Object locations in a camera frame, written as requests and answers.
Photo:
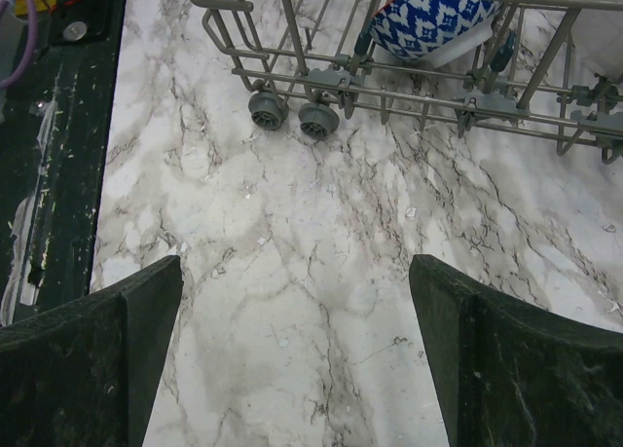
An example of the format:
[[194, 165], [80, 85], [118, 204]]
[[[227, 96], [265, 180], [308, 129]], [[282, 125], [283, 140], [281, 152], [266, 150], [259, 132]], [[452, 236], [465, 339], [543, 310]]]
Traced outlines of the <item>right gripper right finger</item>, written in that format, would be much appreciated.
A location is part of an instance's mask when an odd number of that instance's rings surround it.
[[545, 311], [428, 254], [409, 284], [452, 446], [619, 446], [622, 336]]

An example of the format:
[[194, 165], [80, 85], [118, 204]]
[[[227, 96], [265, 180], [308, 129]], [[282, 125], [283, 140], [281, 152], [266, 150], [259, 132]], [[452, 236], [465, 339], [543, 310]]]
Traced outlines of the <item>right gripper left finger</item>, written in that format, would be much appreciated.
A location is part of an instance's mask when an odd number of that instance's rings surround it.
[[182, 291], [169, 255], [2, 328], [2, 445], [142, 445]]

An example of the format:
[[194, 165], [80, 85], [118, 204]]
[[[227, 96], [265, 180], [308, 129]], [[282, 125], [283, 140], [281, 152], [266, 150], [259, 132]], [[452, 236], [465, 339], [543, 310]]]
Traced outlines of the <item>blue zigzag patterned bowl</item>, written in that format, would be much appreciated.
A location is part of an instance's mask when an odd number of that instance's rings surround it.
[[370, 34], [392, 56], [438, 68], [488, 41], [501, 6], [492, 0], [390, 0], [372, 17]]

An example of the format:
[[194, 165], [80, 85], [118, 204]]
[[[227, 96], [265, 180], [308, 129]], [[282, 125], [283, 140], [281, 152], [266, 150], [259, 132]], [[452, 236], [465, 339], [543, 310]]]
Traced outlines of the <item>blue rimmed white plate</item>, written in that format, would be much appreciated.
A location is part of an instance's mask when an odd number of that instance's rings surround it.
[[573, 44], [586, 65], [616, 82], [622, 76], [622, 13], [584, 9], [571, 29]]

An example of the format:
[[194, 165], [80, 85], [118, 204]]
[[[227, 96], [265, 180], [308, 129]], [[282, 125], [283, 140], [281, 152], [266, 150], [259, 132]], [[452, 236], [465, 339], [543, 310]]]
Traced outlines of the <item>black mounting base bar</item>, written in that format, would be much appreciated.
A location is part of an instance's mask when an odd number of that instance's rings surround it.
[[1, 0], [1, 323], [85, 296], [126, 0]]

